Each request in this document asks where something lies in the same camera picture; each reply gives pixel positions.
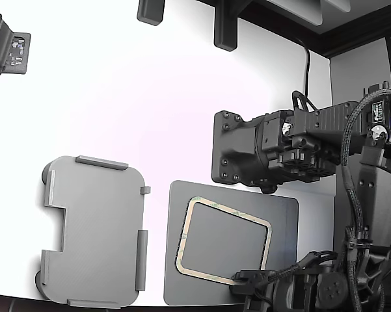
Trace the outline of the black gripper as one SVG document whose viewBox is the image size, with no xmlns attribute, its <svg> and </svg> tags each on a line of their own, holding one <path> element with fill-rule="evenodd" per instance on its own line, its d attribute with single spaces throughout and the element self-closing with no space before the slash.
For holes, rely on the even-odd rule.
<svg viewBox="0 0 391 312">
<path fill-rule="evenodd" d="M 240 270 L 230 289 L 246 289 L 248 283 L 267 283 L 270 270 Z M 247 296 L 244 311 L 315 311 L 317 275 L 294 274 L 270 284 L 263 297 Z"/>
</svg>

